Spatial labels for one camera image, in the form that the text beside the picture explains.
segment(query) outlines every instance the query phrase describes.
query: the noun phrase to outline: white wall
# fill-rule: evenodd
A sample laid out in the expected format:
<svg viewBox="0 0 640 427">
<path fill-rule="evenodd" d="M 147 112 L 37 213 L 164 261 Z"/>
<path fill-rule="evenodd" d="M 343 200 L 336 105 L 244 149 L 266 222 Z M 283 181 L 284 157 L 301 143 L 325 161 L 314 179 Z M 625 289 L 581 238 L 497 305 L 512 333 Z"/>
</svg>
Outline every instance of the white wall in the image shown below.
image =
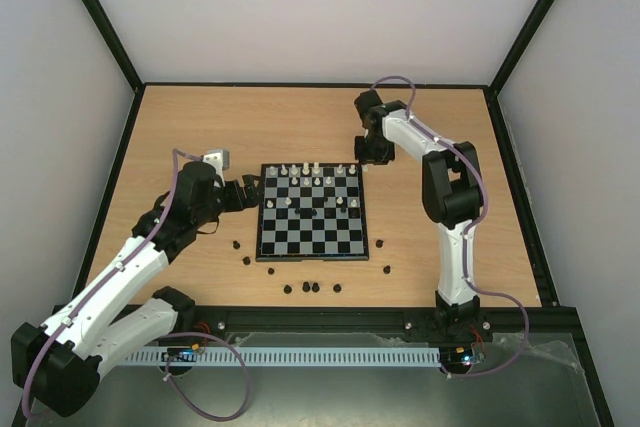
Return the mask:
<svg viewBox="0 0 640 427">
<path fill-rule="evenodd" d="M 501 95 L 560 300 L 640 425 L 640 3 L 557 0 Z"/>
<path fill-rule="evenodd" d="M 0 0 L 0 425 L 9 338 L 69 298 L 131 100 L 80 0 Z"/>
<path fill-rule="evenodd" d="M 101 0 L 146 81 L 489 83 L 535 0 Z"/>
</svg>

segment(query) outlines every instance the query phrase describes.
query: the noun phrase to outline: chessboard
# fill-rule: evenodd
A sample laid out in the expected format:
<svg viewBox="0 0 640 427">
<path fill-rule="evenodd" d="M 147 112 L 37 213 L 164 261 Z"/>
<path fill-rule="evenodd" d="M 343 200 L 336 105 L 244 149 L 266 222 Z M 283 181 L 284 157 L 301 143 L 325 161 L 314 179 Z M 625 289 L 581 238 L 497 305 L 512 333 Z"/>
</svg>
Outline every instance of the chessboard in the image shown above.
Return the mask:
<svg viewBox="0 0 640 427">
<path fill-rule="evenodd" d="M 359 164 L 264 164 L 256 261 L 368 260 Z"/>
</svg>

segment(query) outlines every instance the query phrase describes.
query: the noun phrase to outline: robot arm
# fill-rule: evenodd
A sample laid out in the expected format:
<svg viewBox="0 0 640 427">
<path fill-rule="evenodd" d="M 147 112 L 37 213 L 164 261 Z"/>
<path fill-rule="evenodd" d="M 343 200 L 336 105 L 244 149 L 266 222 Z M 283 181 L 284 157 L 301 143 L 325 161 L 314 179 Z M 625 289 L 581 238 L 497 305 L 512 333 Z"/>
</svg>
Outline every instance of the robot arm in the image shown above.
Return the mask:
<svg viewBox="0 0 640 427">
<path fill-rule="evenodd" d="M 100 380 L 132 352 L 173 330 L 189 330 L 195 302 L 170 287 L 155 292 L 138 310 L 112 322 L 147 282 L 195 241 L 203 225 L 217 222 L 223 212 L 258 205 L 259 179 L 243 176 L 244 187 L 238 181 L 225 182 L 223 170 L 228 166 L 229 154 L 222 149 L 208 152 L 202 161 L 186 163 L 178 173 L 164 223 L 126 265 L 123 259 L 138 249 L 158 224 L 167 194 L 158 197 L 153 209 L 140 217 L 113 261 L 69 304 L 40 327 L 24 323 L 16 330 L 11 338 L 16 385 L 25 387 L 36 355 L 57 335 L 35 372 L 31 393 L 66 417 L 79 410 Z"/>
<path fill-rule="evenodd" d="M 401 101 L 383 103 L 375 90 L 360 94 L 355 106 L 366 129 L 356 137 L 355 156 L 360 163 L 387 164 L 395 159 L 395 145 L 422 164 L 422 204 L 429 218 L 438 224 L 440 281 L 436 292 L 436 320 L 447 334 L 456 325 L 473 320 L 480 301 L 469 287 L 473 283 L 473 236 L 475 228 L 463 232 L 478 218 L 482 196 L 477 182 L 455 154 L 436 140 L 438 137 L 418 119 L 407 116 Z M 479 170 L 475 148 L 469 142 L 453 144 Z M 451 180 L 452 171 L 456 179 Z M 467 277 L 463 271 L 467 256 Z"/>
</svg>

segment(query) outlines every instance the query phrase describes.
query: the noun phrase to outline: wooden table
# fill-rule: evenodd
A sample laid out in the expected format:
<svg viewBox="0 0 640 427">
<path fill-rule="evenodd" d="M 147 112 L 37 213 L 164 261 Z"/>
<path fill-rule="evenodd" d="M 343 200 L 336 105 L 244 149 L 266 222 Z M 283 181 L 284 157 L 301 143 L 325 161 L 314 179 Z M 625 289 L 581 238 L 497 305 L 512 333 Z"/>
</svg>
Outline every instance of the wooden table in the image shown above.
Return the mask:
<svg viewBox="0 0 640 427">
<path fill-rule="evenodd" d="M 149 86 L 144 94 L 89 279 L 109 263 L 139 216 L 168 190 L 171 149 L 194 154 L 231 151 L 225 178 L 259 174 L 263 163 L 353 162 L 362 134 L 353 101 L 362 89 Z M 407 99 L 383 89 L 384 100 Z M 476 231 L 475 270 L 484 289 L 539 306 L 537 291 L 480 90 L 419 90 L 416 115 L 443 136 L 475 144 L 490 211 Z M 369 261 L 253 261 L 258 209 L 223 214 L 215 235 L 201 236 L 133 299 L 143 303 L 165 285 L 201 305 L 432 307 L 439 277 L 436 226 L 421 202 L 421 166 L 401 149 L 386 166 L 364 174 Z M 382 248 L 376 239 L 384 239 Z M 234 250 L 232 243 L 241 244 Z M 250 256 L 250 265 L 243 257 Z M 391 266 L 391 273 L 383 267 Z M 268 275 L 272 267 L 275 274 Z M 304 293 L 304 281 L 318 293 Z M 342 292 L 334 293 L 339 283 Z M 293 292 L 283 293 L 289 284 Z M 485 306 L 512 306 L 493 297 Z"/>
</svg>

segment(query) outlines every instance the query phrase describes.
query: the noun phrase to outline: gray floor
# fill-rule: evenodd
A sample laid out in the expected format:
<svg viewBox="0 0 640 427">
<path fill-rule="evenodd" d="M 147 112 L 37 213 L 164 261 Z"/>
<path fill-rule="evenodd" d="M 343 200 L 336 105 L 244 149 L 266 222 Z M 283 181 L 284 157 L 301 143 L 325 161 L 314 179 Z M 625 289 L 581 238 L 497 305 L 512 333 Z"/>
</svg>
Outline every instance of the gray floor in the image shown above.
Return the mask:
<svg viewBox="0 0 640 427">
<path fill-rule="evenodd" d="M 598 425 L 584 375 L 571 366 L 571 351 L 566 343 L 551 340 L 534 337 L 539 348 L 507 371 L 482 379 L 447 380 L 436 369 L 253 368 L 253 403 L 230 425 Z M 507 358 L 510 349 L 508 342 L 491 346 L 492 364 Z M 242 401 L 243 377 L 235 368 L 193 369 L 179 382 L 192 401 L 216 415 L 232 413 Z M 155 367 L 118 367 L 74 416 L 51 415 L 29 425 L 175 427 L 211 423 L 188 410 Z"/>
</svg>

